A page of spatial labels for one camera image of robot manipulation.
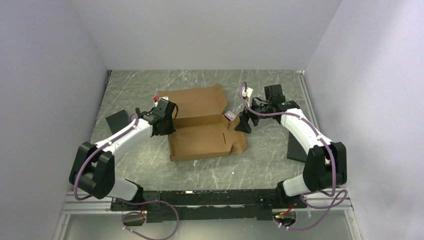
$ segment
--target marble floor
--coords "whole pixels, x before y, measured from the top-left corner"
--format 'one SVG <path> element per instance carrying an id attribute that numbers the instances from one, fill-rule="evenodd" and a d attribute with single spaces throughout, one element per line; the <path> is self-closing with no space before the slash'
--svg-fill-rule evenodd
<path id="1" fill-rule="evenodd" d="M 97 115 L 91 142 L 112 135 L 105 117 L 122 109 L 129 114 L 150 110 L 157 91 L 202 88 L 220 83 L 228 99 L 225 110 L 243 109 L 237 96 L 241 82 L 265 98 L 264 86 L 281 84 L 287 100 L 296 101 L 307 118 L 307 97 L 293 70 L 114 70 Z M 286 158 L 289 131 L 272 119 L 262 119 L 246 134 L 247 149 L 237 155 L 171 162 L 167 136 L 138 143 L 116 166 L 117 177 L 145 190 L 217 190 L 275 188 L 302 173 L 304 164 Z"/>

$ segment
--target brown cardboard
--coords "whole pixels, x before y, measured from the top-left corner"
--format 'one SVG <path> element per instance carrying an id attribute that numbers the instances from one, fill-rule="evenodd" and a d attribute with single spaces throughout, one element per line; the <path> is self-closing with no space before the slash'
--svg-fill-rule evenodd
<path id="1" fill-rule="evenodd" d="M 186 161 L 240 154 L 246 147 L 243 132 L 235 131 L 237 117 L 229 121 L 222 112 L 227 97 L 218 83 L 204 88 L 159 91 L 178 106 L 176 132 L 168 135 L 171 161 Z"/>

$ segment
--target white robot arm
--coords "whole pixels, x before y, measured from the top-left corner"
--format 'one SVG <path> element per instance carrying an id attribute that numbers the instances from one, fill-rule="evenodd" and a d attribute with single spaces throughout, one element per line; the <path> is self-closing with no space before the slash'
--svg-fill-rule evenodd
<path id="1" fill-rule="evenodd" d="M 249 119 L 257 126 L 260 119 L 273 118 L 293 134 L 307 154 L 303 173 L 279 182 L 276 188 L 277 197 L 285 199 L 331 187 L 333 173 L 330 153 L 334 156 L 336 184 L 345 184 L 346 148 L 343 143 L 334 143 L 322 135 L 307 120 L 298 104 L 286 101 L 281 85 L 265 86 L 264 91 L 266 100 L 252 98 L 253 90 L 247 86 L 240 92 L 245 108 L 239 114 L 240 123 L 235 129 L 249 134 L 252 132 Z"/>
<path id="2" fill-rule="evenodd" d="M 136 119 L 111 137 L 95 144 L 81 144 L 69 182 L 98 199 L 108 196 L 142 202 L 143 188 L 135 182 L 115 177 L 115 165 L 139 142 L 175 132 L 172 117 L 175 108 L 178 111 L 175 103 L 166 97 L 160 98 L 149 112 L 140 112 L 137 108 Z"/>

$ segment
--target white wall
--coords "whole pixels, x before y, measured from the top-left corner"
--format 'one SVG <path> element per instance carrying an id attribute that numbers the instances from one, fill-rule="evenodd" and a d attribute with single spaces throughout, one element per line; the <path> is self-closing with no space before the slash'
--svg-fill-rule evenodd
<path id="1" fill-rule="evenodd" d="M 341 0 L 72 0 L 109 69 L 304 70 Z"/>
<path id="2" fill-rule="evenodd" d="M 52 238 L 106 75 L 70 1 L 1 1 L 0 239 Z"/>
<path id="3" fill-rule="evenodd" d="M 343 0 L 306 69 L 366 240 L 424 239 L 424 2 Z"/>

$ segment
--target box lid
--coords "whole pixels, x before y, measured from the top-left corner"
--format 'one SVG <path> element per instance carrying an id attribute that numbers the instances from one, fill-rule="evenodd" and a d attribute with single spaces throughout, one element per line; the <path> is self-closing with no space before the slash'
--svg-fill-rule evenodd
<path id="1" fill-rule="evenodd" d="M 221 114 L 228 101 L 221 84 L 203 88 L 158 91 L 159 97 L 168 96 L 178 106 L 177 119 Z"/>

